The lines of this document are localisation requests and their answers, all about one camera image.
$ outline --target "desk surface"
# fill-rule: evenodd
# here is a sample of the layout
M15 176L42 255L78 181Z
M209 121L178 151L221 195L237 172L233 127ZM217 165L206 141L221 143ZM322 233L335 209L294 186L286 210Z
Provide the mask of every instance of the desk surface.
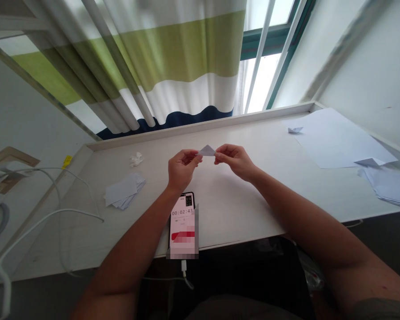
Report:
M201 149L206 144L213 148L224 143L243 145L258 167L341 222L400 211L400 207L376 198L370 185L357 176L358 168L320 169L309 158L281 123L281 120L305 115L307 113L300 113L94 152L80 177L91 185L105 222L101 224L96 219L72 213L62 216L61 243L67 266L72 270L98 267L120 237L164 190L168 181L168 159L180 149ZM130 156L136 152L141 152L145 160L138 167L130 168ZM234 175L227 165L215 166L213 162L214 157L204 157L187 188L194 192L200 205L200 249L283 233L259 192ZM147 180L131 206L125 211L105 207L105 188L131 172ZM64 208L94 212L88 192L79 181L72 185L63 204ZM167 248L168 228L165 228L156 256L164 255ZM61 272L57 217L53 217L13 279Z

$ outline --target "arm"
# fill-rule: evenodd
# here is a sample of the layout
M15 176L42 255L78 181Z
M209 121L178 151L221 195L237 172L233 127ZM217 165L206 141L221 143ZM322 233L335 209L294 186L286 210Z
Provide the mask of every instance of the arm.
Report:
M243 147L225 144L215 164L227 163L252 183L287 230L320 265L345 312L367 298L400 301L400 276L327 212L257 168Z
M169 160L163 193L117 242L84 292L73 319L134 319L136 293L156 252L173 206L202 156L182 150Z

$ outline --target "window bar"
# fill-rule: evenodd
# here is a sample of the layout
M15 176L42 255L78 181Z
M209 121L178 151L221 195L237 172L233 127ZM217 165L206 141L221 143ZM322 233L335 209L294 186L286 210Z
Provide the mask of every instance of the window bar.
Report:
M250 99L252 98L253 87L255 85L256 75L258 73L259 63L261 62L261 56L262 56L262 52L264 50L265 40L267 39L268 28L270 26L271 15L272 15L272 11L274 9L275 2L276 2L276 0L269 0L269 2L268 2L267 13L265 14L264 26L263 26L262 32L261 32L261 39L259 40L258 52L256 53L255 66L253 68L252 80L250 82L248 100L246 101L246 108L244 109L245 114L248 113L248 110L249 110Z
M268 90L267 98L265 99L265 103L264 103L264 107L262 108L262 111L265 111L267 109L268 103L270 102L272 92L274 91L274 88L276 87L277 79L279 78L281 69L283 67L283 63L286 60L286 56L288 55L290 43L292 41L293 35L295 33L296 27L298 26L299 19L301 18L301 15L302 15L302 12L304 11L304 7L305 7L306 3L307 3L307 0L301 0L299 2L298 9L296 10L295 16L293 18L292 24L289 29L288 37L286 38L286 41L284 42L283 50L281 52L280 59L277 64L276 72L274 73L274 76L272 77L270 89Z

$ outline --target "smartphone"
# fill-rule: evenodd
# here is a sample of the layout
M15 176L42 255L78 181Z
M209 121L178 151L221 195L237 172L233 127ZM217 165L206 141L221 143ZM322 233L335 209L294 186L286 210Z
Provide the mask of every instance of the smartphone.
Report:
M170 215L169 259L196 259L198 246L198 216L194 193L180 195Z

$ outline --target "white paper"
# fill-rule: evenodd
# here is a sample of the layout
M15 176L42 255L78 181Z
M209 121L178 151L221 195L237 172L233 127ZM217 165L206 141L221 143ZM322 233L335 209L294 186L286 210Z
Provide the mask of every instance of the white paper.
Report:
M370 183L376 196L400 206L400 171L387 167L366 167L358 175Z
M113 203L112 205L114 207L119 208L121 210L126 210L127 207L130 206L130 204L132 203L132 201L136 197L136 195L139 193L139 191L141 191L141 189L144 186L146 180L143 177L141 177L140 175L138 175L137 173L134 173L134 175L136 177L137 193L127 197L126 199L123 199L123 200L120 200L120 201L117 201L117 202Z
M303 127L293 135L320 168L359 167L354 161L375 158L397 161L367 132L331 108L283 121L287 128Z
M203 149L199 151L198 154L201 154L202 156L215 156L216 151L213 150L213 148L210 145L206 145Z
M136 179L133 174L127 176L119 183L113 184L105 189L105 205L109 206L119 200L135 194Z
M288 132L289 133L298 133L299 131L302 130L303 127L299 127L299 128L288 128Z
M384 165L385 162L381 161L379 159L375 159L375 158L367 158L367 159L362 159L362 160L358 160L358 161L354 161L357 164L361 164L367 167L379 167L381 165Z

